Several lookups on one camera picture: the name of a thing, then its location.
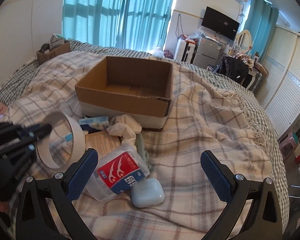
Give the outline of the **clear floss pick jar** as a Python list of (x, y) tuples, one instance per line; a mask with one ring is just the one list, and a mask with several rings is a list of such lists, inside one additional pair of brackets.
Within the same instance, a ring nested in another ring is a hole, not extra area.
[(97, 201), (105, 203), (130, 190), (149, 174), (147, 164), (134, 147), (124, 144), (98, 161), (86, 188)]

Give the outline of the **teal window curtain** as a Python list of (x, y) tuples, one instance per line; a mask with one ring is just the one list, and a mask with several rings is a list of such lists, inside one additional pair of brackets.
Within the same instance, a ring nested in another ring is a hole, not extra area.
[(166, 41), (173, 0), (63, 0), (62, 34), (102, 47), (150, 51)]

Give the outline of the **white lace cloth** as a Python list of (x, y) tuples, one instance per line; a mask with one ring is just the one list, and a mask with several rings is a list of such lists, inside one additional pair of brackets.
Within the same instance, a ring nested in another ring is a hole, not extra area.
[(112, 118), (107, 131), (112, 136), (120, 137), (122, 145), (134, 145), (136, 135), (141, 133), (142, 126), (131, 115), (124, 114)]

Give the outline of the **light blue earbuds case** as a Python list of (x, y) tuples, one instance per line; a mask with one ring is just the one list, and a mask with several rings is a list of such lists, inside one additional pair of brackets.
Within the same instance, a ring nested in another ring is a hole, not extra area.
[(155, 178), (138, 182), (132, 187), (130, 194), (133, 205), (140, 209), (159, 205), (165, 199), (162, 185)]

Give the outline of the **pink plastic stool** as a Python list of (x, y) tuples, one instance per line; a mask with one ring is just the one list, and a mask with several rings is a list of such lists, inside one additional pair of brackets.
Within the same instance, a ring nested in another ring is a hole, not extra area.
[(290, 156), (296, 158), (300, 155), (300, 141), (294, 132), (288, 133), (279, 143), (283, 161), (286, 161)]

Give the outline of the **oval white mirror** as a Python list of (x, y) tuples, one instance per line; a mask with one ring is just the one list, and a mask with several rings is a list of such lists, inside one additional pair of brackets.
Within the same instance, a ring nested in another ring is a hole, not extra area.
[(237, 34), (233, 48), (235, 51), (246, 54), (252, 49), (253, 39), (250, 31), (244, 29)]

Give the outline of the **black wall television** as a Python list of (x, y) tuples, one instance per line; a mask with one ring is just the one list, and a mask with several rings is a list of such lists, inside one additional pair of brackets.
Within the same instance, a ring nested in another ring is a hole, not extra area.
[(239, 28), (239, 23), (236, 20), (211, 7), (206, 7), (201, 25), (232, 41), (235, 39)]

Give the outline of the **teal side curtain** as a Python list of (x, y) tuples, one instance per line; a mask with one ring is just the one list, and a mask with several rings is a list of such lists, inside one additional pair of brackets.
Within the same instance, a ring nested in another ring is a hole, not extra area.
[(251, 55), (259, 53), (262, 62), (266, 57), (271, 39), (274, 36), (279, 11), (267, 0), (251, 0), (248, 18), (244, 28), (251, 34), (253, 45)]

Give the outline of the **white tape roll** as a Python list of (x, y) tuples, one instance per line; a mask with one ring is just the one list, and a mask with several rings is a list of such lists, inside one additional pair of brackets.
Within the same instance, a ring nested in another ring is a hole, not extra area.
[[(85, 133), (78, 121), (63, 112), (53, 112), (43, 120), (44, 125), (50, 125), (52, 132), (37, 143), (37, 154), (43, 164), (50, 170), (65, 172), (69, 166), (77, 162), (85, 152)], [(61, 159), (61, 147), (65, 147), (69, 158), (59, 165), (53, 159)]]

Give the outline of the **white louvered wardrobe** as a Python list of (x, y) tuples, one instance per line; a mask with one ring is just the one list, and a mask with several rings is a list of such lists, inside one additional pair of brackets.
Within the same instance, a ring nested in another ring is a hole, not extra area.
[(300, 120), (300, 34), (276, 26), (262, 66), (268, 75), (256, 99), (280, 139)]

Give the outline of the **white suitcase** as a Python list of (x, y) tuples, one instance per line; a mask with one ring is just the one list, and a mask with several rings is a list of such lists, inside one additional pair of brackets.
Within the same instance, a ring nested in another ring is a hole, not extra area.
[(195, 43), (180, 38), (175, 49), (174, 60), (191, 63), (195, 47)]

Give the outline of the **small cardboard box with items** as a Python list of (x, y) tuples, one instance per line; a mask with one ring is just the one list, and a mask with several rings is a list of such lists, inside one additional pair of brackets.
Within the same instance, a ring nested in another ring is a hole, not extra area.
[(36, 52), (38, 64), (42, 65), (46, 61), (68, 52), (70, 52), (70, 41), (62, 35), (52, 34), (49, 41)]

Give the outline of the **silver mini fridge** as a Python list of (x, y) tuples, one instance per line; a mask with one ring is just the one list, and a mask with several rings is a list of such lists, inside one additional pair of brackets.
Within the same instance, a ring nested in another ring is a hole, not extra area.
[(199, 68), (206, 69), (208, 66), (215, 66), (223, 45), (207, 37), (199, 38), (194, 52), (192, 64)]

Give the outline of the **brown paper booklet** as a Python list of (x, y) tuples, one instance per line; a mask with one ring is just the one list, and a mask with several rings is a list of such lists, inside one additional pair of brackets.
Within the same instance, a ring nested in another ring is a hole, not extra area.
[(108, 131), (99, 131), (90, 133), (85, 136), (86, 149), (93, 148), (98, 153), (98, 158), (102, 159), (109, 153), (121, 146), (121, 141), (118, 137), (112, 136)]

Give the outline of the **blue white tissue pack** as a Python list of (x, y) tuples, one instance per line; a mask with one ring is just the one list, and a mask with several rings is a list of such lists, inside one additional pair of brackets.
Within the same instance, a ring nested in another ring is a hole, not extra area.
[(84, 118), (78, 121), (80, 127), (86, 131), (102, 131), (109, 127), (108, 116), (97, 116), (93, 118)]

